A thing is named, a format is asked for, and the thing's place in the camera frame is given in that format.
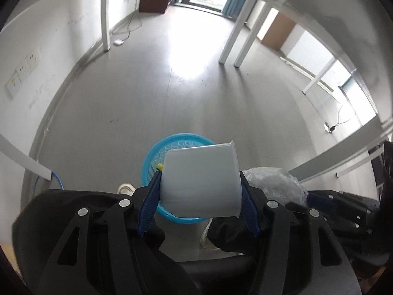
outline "blue curtain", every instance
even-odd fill
[[[227,0],[221,13],[226,16],[237,17],[245,1],[246,0]]]

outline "floor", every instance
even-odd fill
[[[99,52],[56,109],[39,161],[60,175],[66,190],[115,193],[124,182],[139,186],[147,152],[174,133],[197,133],[216,143],[234,140],[240,169],[290,170],[341,140],[323,129],[323,111],[337,106],[334,100],[319,95],[324,92],[319,87],[304,96],[309,79],[275,53],[255,41],[241,68],[234,68],[248,29],[223,66],[218,58],[232,21],[176,6],[165,15],[140,18],[143,26],[122,46]],[[367,195],[373,183],[368,164],[360,177],[355,186],[347,180],[345,190],[364,185]],[[328,184],[314,180],[305,187]],[[230,255],[199,246],[206,223],[156,220],[167,233],[162,251],[176,261]]]

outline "blue basket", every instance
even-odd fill
[[[159,141],[147,154],[142,166],[141,183],[142,186],[149,185],[157,164],[164,163],[165,154],[174,148],[193,148],[196,146],[213,145],[214,143],[202,136],[191,133],[173,134]],[[158,204],[157,212],[168,220],[180,224],[195,224],[207,220],[206,218],[177,218],[168,212],[161,202]]]

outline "white shoe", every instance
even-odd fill
[[[215,247],[214,244],[208,239],[208,230],[212,220],[213,218],[209,220],[208,225],[206,226],[205,230],[202,232],[199,243],[201,244],[202,247],[206,249],[219,249],[218,247]]]
[[[131,184],[123,183],[117,189],[117,194],[127,194],[129,196],[132,196],[132,194],[134,194],[135,190],[136,190],[136,188],[133,187]]]

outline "clear plastic bag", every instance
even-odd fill
[[[297,178],[277,167],[253,167],[243,171],[250,186],[260,188],[268,199],[282,205],[289,202],[307,206],[307,191]]]

